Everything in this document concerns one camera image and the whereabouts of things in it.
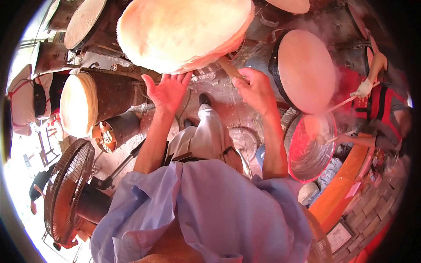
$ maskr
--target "wire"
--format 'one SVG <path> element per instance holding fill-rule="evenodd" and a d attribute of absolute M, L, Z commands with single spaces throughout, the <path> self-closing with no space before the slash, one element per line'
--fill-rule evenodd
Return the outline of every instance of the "wire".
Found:
<path fill-rule="evenodd" d="M 232 84 L 232 82 L 231 81 L 229 81 L 229 85 L 231 86 L 231 96 L 232 96 L 232 101 L 234 102 L 234 106 L 235 106 L 235 109 L 236 109 L 236 111 L 237 111 L 237 117 L 238 117 L 238 122 L 240 123 L 240 130 L 241 130 L 241 134 L 242 134 L 242 139 L 243 139 L 243 141 L 244 141 L 244 149 L 245 149 L 245 154 L 247 155 L 247 160 L 246 160 L 246 162 L 247 162 L 247 167 L 248 167 L 248 170 L 250 171 L 250 180 L 253 178 L 253 174 L 252 174 L 252 172 L 251 172 L 251 168 L 250 168 L 250 163 L 248 162 L 248 151 L 247 151 L 247 144 L 245 143 L 245 136 L 244 136 L 244 132 L 243 132 L 243 130 L 242 130 L 242 125 L 241 125 L 241 119 L 240 119 L 240 114 L 239 114 L 239 112 L 238 112 L 238 108 L 237 108 L 237 104 L 235 103 L 235 99 L 234 99 L 234 91 L 233 91 L 233 89 L 234 89 L 234 85 Z"/>
<path fill-rule="evenodd" d="M 190 102 L 190 97 L 191 97 L 191 95 L 192 95 L 192 89 L 190 89 L 190 91 L 189 91 L 189 98 L 187 99 L 186 106 L 184 106 L 184 109 L 183 109 L 183 111 L 181 112 L 180 116 L 177 116 L 177 115 L 176 115 L 176 121 L 177 121 L 177 123 L 178 123 L 178 125 L 179 125 L 179 130 L 181 130 L 180 118 L 183 116 L 183 113 L 184 113 L 184 111 L 186 110 L 187 105 L 188 105 L 188 104 L 189 104 L 189 102 Z"/>
<path fill-rule="evenodd" d="M 190 91 L 189 91 L 189 98 L 187 99 L 186 106 L 184 106 L 184 109 L 183 109 L 183 111 L 181 112 L 181 114 L 180 114 L 180 117 L 179 117 L 179 118 L 181 118 L 181 117 L 183 116 L 183 113 L 184 113 L 184 111 L 186 110 L 187 105 L 188 105 L 188 104 L 189 104 L 189 102 L 190 102 L 190 97 L 191 97 L 191 95 L 192 95 L 192 89 L 190 89 Z"/>

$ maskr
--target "white glove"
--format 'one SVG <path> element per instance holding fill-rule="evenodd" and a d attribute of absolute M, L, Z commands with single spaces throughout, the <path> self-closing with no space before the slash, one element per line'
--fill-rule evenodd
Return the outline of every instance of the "white glove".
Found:
<path fill-rule="evenodd" d="M 367 78 L 363 82 L 361 82 L 357 91 L 351 93 L 350 96 L 351 97 L 357 96 L 359 98 L 365 98 L 370 94 L 372 88 L 373 88 L 373 84 Z"/>

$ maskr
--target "black shoe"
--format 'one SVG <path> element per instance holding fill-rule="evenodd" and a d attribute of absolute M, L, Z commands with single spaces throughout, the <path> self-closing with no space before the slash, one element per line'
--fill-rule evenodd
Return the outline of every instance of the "black shoe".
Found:
<path fill-rule="evenodd" d="M 196 127 L 195 123 L 192 122 L 192 120 L 184 119 L 184 128 L 187 129 L 187 127 L 190 127 L 190 126 Z"/>
<path fill-rule="evenodd" d="M 202 93 L 199 95 L 199 105 L 202 105 L 202 104 L 208 104 L 209 106 L 211 104 L 211 99 L 209 99 L 206 93 Z"/>

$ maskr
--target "khaki pants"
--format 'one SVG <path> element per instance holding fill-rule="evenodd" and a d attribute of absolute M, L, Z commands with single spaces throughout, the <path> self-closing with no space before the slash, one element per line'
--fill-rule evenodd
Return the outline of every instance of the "khaki pants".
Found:
<path fill-rule="evenodd" d="M 191 152 L 193 157 L 221 160 L 242 174 L 241 158 L 235 152 L 228 129 L 222 124 L 218 113 L 209 105 L 202 104 L 198 114 L 199 125 L 179 132 L 169 143 L 167 156 L 174 154 L 175 158 Z M 230 146 L 234 151 L 223 154 Z"/>

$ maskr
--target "belt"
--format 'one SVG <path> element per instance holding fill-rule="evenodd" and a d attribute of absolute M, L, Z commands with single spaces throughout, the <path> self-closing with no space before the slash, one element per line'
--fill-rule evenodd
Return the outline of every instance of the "belt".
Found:
<path fill-rule="evenodd" d="M 234 151 L 235 154 L 238 155 L 237 151 L 234 150 L 232 146 L 225 149 L 225 151 L 222 153 L 223 155 L 226 155 L 229 151 Z M 168 155 L 167 159 L 165 159 L 164 166 L 170 165 L 170 162 L 196 162 L 196 161 L 202 161 L 202 160 L 208 160 L 206 158 L 200 158 L 200 157 L 193 157 L 192 152 L 188 152 L 185 154 L 182 154 L 180 156 L 177 156 L 173 158 L 174 154 Z"/>

